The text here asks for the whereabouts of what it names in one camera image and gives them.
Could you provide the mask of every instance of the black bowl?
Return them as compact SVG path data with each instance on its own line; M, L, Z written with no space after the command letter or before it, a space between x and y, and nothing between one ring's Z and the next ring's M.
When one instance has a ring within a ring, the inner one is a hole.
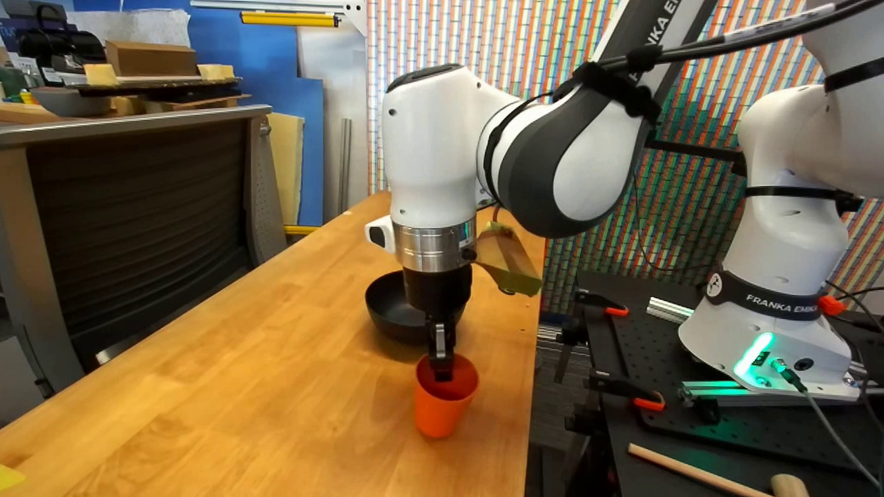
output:
M395 342L424 345L422 312L406 298L402 272L383 273L365 291L368 316Z

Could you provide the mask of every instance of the wooden tabletop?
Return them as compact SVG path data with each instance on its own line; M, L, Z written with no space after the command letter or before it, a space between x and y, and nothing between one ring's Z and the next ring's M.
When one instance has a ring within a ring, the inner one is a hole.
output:
M453 440L422 440L419 351L365 310L397 268L361 241L386 207L369 196L3 428L10 495L522 495L538 302L471 272L459 355L480 386Z

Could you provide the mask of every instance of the wooden stick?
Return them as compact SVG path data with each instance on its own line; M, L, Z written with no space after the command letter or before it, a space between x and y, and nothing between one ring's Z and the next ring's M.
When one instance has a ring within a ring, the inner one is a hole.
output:
M666 468L666 469L672 469L672 472L678 472L678 475L684 475L684 479L692 479L692 482L698 482L698 483L714 486L714 490L730 493L730 495L771 497L771 495L764 495L764 493L757 493L757 490L752 490L752 486L725 482L725 479L720 479L720 475L714 475L714 472L707 472L707 469L681 465L681 462L677 462L677 458L669 458L669 457L654 453L654 450L640 449L640 444L629 444L626 450L629 450L634 458L643 458L643 462L649 462L649 465Z

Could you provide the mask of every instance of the green light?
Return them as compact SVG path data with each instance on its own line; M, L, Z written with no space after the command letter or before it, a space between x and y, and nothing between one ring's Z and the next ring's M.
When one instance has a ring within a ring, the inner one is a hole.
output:
M763 351L767 351L771 342L774 342L774 335L771 335L771 333L767 333L767 335L759 335L759 338L752 342L752 348L739 357L735 374L738 374L742 381L757 384L747 371L752 371L752 363L754 363Z

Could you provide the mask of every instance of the orange cup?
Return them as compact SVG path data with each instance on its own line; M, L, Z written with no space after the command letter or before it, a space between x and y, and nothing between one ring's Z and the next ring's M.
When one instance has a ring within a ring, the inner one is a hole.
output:
M453 357L453 378L435 381L431 360L416 363L413 425L427 440L445 440L459 425L478 389L478 371L466 357Z

